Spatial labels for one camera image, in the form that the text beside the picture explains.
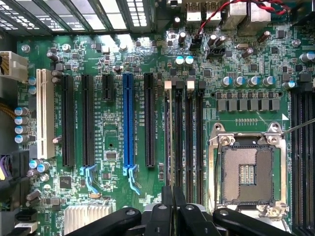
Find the RAM module in slot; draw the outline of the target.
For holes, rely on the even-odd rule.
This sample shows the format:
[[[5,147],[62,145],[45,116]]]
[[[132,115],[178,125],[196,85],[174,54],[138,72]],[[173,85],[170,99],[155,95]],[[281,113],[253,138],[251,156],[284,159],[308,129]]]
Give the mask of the RAM module in slot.
[[[173,187],[172,82],[164,82],[165,174],[166,184]]]

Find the long black expansion slot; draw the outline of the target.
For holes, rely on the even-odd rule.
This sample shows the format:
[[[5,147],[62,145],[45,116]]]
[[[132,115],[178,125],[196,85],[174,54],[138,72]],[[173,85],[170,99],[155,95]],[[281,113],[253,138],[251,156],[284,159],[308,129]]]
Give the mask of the long black expansion slot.
[[[75,162],[74,146],[74,88],[73,77],[62,78],[62,159],[64,167],[73,167]]]
[[[145,94],[145,161],[146,167],[155,166],[155,84],[153,73],[144,74]]]

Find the black expansion slot blue latch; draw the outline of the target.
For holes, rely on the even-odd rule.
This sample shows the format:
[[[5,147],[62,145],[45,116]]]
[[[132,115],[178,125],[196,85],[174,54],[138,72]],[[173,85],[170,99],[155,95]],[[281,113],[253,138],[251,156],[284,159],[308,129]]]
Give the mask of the black expansion slot blue latch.
[[[82,95],[82,170],[86,186],[94,194],[93,187],[95,164],[95,117],[94,117],[94,79],[91,75],[81,76]]]

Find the black SATA plug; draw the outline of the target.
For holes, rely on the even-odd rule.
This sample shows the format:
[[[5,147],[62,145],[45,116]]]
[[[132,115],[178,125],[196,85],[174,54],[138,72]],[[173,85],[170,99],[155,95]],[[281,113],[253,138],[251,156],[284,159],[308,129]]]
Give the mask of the black SATA plug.
[[[22,210],[15,214],[15,219],[18,222],[36,222],[37,210],[35,209]]]

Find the silver finned chipset heatsink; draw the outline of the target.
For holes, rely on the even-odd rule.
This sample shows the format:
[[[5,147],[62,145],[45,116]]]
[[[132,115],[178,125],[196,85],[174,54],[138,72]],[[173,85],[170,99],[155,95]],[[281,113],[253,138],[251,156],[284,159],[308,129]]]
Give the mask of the silver finned chipset heatsink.
[[[68,206],[64,210],[64,235],[112,213],[111,206]]]

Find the silver CPU socket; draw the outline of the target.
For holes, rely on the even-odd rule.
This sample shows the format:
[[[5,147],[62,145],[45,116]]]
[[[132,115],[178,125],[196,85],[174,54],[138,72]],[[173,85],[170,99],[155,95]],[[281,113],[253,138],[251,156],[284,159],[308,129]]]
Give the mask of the silver CPU socket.
[[[214,209],[214,174],[222,142],[217,209],[239,205],[287,204],[286,140],[279,123],[265,131],[227,131],[215,123],[208,140],[208,209]]]

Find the silver rear port connectors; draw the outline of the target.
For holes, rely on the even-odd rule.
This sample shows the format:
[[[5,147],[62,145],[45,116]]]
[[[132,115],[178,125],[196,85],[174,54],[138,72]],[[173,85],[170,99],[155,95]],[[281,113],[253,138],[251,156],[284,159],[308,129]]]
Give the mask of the silver rear port connectors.
[[[271,23],[271,13],[257,0],[182,0],[186,24],[220,30],[235,30],[239,36],[255,36]]]

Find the black RAM slot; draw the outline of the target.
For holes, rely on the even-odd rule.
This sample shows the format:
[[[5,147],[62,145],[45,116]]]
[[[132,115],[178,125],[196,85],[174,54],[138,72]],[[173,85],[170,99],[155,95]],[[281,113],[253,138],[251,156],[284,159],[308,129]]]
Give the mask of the black RAM slot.
[[[193,184],[193,91],[194,81],[187,80],[186,84],[186,198],[192,203]]]
[[[183,82],[177,81],[175,85],[175,185],[182,185],[182,159],[183,159],[183,144],[182,144],[182,96]]]
[[[313,113],[313,96],[311,91],[302,93],[302,115],[303,122],[308,122],[315,118]],[[303,204],[305,214],[303,216],[303,227],[310,233],[314,233],[314,188],[313,188],[313,168],[314,168],[314,148],[313,134],[314,129],[312,124],[307,124],[301,128],[302,132],[302,151],[303,151]]]
[[[196,92],[196,203],[203,205],[203,97],[205,82],[198,82]]]
[[[315,119],[315,93],[313,93],[313,98],[312,98],[312,113],[313,113],[313,118]],[[314,197],[314,230],[315,230],[315,121],[312,124],[312,129],[313,129],[313,137],[312,137],[312,147],[313,147],[313,197]]]
[[[300,115],[300,101],[299,95],[295,92],[291,92],[291,127],[294,128],[299,124]],[[295,130],[291,133],[291,159],[292,159],[292,231],[295,234],[299,234],[300,226],[300,179],[299,179],[299,134]]]

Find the short black expansion slot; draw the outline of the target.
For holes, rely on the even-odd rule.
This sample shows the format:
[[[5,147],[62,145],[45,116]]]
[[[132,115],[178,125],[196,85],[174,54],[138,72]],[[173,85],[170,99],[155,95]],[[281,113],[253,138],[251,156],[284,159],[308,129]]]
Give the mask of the short black expansion slot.
[[[114,101],[114,79],[111,74],[102,75],[102,99],[107,102]]]

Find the metal socket cover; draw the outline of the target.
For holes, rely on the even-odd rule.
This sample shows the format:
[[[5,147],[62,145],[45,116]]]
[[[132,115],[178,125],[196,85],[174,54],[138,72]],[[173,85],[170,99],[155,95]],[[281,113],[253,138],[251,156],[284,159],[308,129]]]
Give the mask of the metal socket cover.
[[[287,217],[287,204],[277,202],[272,205],[239,205],[236,211],[252,218],[269,218],[271,220],[282,220]]]

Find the white expansion slot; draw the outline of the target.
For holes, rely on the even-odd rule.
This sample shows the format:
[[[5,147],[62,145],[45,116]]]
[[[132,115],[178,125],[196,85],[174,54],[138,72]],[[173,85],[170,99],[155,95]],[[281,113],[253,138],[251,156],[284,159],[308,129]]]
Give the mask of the white expansion slot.
[[[55,104],[51,71],[36,70],[36,143],[37,158],[55,157]]]

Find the white power connector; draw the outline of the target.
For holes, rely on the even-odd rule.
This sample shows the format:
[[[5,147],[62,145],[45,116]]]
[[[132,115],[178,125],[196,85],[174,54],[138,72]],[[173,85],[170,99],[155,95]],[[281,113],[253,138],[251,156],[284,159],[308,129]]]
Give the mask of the white power connector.
[[[0,51],[0,77],[28,81],[28,60],[12,51]]]

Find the thin metal locking lever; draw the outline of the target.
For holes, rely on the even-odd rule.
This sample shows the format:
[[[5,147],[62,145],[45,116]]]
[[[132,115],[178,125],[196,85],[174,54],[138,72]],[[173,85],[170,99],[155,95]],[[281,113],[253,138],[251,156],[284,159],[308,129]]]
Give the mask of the thin metal locking lever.
[[[221,164],[221,151],[222,151],[222,142],[219,139],[218,148],[217,148],[217,157],[215,163],[215,174],[214,174],[214,209],[217,209],[217,199],[218,199],[218,176],[219,176],[219,165]]]
[[[302,123],[302,124],[300,124],[300,125],[297,125],[297,126],[295,126],[295,127],[292,127],[292,128],[290,128],[289,130],[286,130],[286,131],[282,132],[282,135],[285,136],[285,135],[287,135],[287,134],[289,134],[289,133],[292,133],[293,131],[295,131],[295,130],[297,130],[297,129],[300,129],[300,128],[305,127],[305,126],[307,126],[307,125],[309,125],[309,124],[312,124],[313,122],[315,122],[315,118],[314,118],[314,119],[311,119],[311,120],[309,120],[309,121],[307,121],[307,122],[304,122],[304,123]]]

